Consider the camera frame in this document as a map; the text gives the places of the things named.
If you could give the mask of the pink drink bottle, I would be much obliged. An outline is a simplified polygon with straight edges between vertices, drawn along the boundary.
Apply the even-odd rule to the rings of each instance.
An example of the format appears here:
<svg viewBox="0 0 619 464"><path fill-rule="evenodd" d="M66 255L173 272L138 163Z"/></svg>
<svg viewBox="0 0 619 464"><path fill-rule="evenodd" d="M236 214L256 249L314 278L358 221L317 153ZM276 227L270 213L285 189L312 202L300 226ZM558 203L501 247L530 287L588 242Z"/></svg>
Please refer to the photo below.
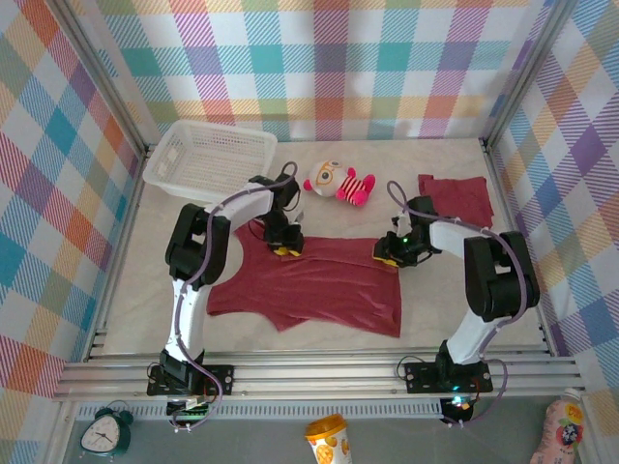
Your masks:
<svg viewBox="0 0 619 464"><path fill-rule="evenodd" d="M575 464L584 431L581 393L567 388L545 411L543 434L529 464Z"/></svg>

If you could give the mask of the aluminium frame rail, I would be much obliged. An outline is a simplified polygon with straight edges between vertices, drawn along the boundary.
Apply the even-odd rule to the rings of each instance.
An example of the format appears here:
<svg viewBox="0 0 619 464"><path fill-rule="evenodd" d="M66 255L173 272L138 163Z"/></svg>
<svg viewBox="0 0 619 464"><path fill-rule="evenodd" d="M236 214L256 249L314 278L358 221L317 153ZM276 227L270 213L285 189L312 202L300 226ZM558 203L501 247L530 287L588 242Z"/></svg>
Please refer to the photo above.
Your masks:
<svg viewBox="0 0 619 464"><path fill-rule="evenodd" d="M541 345L500 346L487 354L495 387L507 396L547 396L584 389L575 359L553 357ZM396 370L407 362L434 359L429 350L284 350L218 352L207 364L234 367L232 398L246 400L404 398ZM64 367L56 401L144 399L154 354L101 355Z"/></svg>

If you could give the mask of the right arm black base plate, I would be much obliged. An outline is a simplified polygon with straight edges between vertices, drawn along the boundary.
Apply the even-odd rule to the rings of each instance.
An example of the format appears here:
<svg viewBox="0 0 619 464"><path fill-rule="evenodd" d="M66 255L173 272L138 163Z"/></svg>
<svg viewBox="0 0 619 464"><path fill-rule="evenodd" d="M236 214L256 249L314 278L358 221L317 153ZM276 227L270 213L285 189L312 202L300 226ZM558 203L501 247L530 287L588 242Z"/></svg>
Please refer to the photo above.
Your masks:
<svg viewBox="0 0 619 464"><path fill-rule="evenodd" d="M408 393L492 392L493 384L486 363L442 367L436 362L410 362L404 365Z"/></svg>

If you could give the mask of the green alarm clock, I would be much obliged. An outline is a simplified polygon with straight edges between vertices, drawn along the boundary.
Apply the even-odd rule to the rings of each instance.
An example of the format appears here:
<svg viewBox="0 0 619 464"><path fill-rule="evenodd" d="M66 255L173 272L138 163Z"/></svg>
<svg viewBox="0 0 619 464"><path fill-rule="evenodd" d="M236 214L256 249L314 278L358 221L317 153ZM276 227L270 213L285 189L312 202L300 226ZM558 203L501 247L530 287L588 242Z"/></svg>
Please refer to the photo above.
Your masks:
<svg viewBox="0 0 619 464"><path fill-rule="evenodd" d="M83 454L114 459L126 454L131 444L133 414L125 400L114 400L98 410L82 433L79 446Z"/></svg>

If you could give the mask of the aluminium frame post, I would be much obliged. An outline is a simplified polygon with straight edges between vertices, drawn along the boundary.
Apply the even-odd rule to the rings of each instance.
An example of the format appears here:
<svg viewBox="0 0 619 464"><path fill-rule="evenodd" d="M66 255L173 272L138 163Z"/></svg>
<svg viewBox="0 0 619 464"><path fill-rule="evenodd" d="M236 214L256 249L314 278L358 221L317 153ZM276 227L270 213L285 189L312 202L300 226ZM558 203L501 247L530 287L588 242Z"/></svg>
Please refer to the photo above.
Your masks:
<svg viewBox="0 0 619 464"><path fill-rule="evenodd" d="M506 56L505 80L498 87L479 137L488 155L512 121L577 3L578 0L531 0L530 10L518 24Z"/></svg>
<svg viewBox="0 0 619 464"><path fill-rule="evenodd" d="M101 92L111 113L117 119L120 128L129 139L133 148L144 159L148 157L149 145L144 141L137 124L125 105L121 94L106 70L100 54L92 45L87 33L79 22L69 0L44 0L60 27L67 35L85 70L89 73L95 86Z"/></svg>

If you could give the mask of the plush doll with glasses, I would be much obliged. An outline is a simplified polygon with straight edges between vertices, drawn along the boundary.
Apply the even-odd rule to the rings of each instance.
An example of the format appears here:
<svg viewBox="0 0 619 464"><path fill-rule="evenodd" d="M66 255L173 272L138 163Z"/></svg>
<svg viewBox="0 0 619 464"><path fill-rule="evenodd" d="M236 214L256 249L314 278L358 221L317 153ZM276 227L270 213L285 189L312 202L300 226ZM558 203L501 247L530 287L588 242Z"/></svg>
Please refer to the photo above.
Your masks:
<svg viewBox="0 0 619 464"><path fill-rule="evenodd" d="M303 182L305 191L313 191L322 197L335 197L355 207L362 207L375 187L376 179L372 174L359 178L352 166L328 159L317 163Z"/></svg>

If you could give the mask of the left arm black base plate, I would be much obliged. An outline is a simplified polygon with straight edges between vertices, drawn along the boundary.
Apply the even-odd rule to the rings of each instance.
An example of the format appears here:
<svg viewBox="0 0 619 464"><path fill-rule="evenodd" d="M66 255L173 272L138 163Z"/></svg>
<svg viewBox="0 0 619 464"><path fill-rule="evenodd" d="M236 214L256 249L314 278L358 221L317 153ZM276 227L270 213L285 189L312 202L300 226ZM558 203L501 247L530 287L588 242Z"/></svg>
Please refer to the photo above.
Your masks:
<svg viewBox="0 0 619 464"><path fill-rule="evenodd" d="M179 372L165 369L158 363L147 368L148 396L216 396L219 389L213 380L215 377L221 384L222 394L231 395L234 382L234 366L230 364L205 365L211 377L196 370L191 365L185 365Z"/></svg>

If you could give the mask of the white plastic basket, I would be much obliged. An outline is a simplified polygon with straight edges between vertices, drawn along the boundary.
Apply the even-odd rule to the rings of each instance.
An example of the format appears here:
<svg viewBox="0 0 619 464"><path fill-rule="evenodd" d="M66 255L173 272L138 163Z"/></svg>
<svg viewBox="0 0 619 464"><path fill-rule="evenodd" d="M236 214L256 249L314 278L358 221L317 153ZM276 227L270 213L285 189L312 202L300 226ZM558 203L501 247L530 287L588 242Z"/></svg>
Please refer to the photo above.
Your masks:
<svg viewBox="0 0 619 464"><path fill-rule="evenodd" d="M143 180L173 196L219 202L266 175L277 144L265 131L180 120L156 146Z"/></svg>

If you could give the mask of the yellow lidded snack cup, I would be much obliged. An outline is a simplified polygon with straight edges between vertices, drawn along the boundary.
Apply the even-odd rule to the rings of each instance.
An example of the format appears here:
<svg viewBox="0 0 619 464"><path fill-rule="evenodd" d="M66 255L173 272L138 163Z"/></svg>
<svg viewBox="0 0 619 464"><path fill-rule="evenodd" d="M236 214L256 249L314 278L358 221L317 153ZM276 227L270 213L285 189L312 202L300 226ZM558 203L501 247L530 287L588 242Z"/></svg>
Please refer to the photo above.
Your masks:
<svg viewBox="0 0 619 464"><path fill-rule="evenodd" d="M305 437L316 464L352 464L346 420L333 414L307 425Z"/></svg>

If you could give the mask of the red ribbed tank top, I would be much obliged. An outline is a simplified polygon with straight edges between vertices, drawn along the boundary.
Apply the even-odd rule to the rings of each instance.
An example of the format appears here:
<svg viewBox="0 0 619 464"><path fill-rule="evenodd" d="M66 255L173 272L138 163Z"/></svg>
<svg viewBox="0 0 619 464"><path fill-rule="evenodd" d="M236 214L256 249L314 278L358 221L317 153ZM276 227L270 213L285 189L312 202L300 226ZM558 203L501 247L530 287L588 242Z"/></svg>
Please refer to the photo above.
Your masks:
<svg viewBox="0 0 619 464"><path fill-rule="evenodd" d="M373 239L307 237L296 257L273 253L247 225L235 235L242 265L213 288L209 315L258 314L279 332L305 322L326 322L400 336L398 271L371 257Z"/></svg>
<svg viewBox="0 0 619 464"><path fill-rule="evenodd" d="M438 215L460 218L479 227L492 227L494 212L485 177L436 179L429 174L419 174L418 186L422 196L431 198Z"/></svg>

